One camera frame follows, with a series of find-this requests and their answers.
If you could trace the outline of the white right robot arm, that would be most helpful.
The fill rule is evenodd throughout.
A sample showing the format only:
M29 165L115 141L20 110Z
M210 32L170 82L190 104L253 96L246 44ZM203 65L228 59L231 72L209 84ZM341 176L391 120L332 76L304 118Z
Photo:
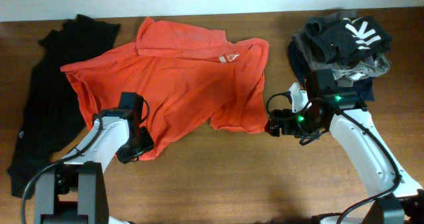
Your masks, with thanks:
M355 91L341 91L330 69L293 83L284 97L289 109L268 110L265 131L291 135L302 146L329 133L342 146L368 197L340 213L314 215L312 223L422 223L423 187L397 161Z

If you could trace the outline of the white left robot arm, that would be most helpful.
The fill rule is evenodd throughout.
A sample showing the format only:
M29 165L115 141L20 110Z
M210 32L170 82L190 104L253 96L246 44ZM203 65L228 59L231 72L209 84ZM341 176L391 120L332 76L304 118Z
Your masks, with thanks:
M23 199L34 190L34 222L120 224L109 212L104 172L113 158L137 162L154 148L143 125L149 109L143 96L123 92L117 107L94 114L83 140L27 184Z

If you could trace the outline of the orange t-shirt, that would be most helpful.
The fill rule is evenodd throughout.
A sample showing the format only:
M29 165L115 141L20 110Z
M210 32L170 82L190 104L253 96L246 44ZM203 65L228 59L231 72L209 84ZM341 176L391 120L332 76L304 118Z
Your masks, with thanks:
M133 41L61 71L87 126L97 112L116 107L122 93L143 96L154 148L142 159L152 160L205 122L217 130L262 133L269 49L261 38L230 42L223 30L146 18Z

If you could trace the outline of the navy blue garment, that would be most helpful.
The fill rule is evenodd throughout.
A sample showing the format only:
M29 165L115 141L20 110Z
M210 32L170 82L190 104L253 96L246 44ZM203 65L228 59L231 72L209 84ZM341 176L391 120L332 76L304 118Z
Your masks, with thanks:
M311 73L311 69L305 60L303 53L297 48L294 41L291 41L288 46L288 59L292 71L302 87L305 87L305 76ZM359 80L354 82L352 87L339 86L342 92L355 91L364 101L375 101L372 92L372 78Z

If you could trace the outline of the grey patterned garment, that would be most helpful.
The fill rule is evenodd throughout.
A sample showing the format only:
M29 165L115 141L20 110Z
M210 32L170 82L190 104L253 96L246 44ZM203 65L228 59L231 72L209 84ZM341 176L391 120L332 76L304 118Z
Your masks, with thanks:
M293 34L291 39L303 54L308 68L312 71L331 69L334 79L341 87L352 87L354 82L367 78L380 77L392 68L392 62L386 58L385 54L371 55L365 59L347 65L342 65L337 62L325 64L324 62L319 62L317 55L313 54L312 45L306 42L303 29Z

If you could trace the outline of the black garment on left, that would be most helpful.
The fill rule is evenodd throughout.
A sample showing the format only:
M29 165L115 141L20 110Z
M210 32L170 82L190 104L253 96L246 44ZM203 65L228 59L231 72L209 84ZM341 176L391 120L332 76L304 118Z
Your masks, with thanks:
M77 94L60 68L111 50L120 27L77 15L39 41L46 53L30 74L23 124L7 169L13 197L21 198L30 179L85 127Z

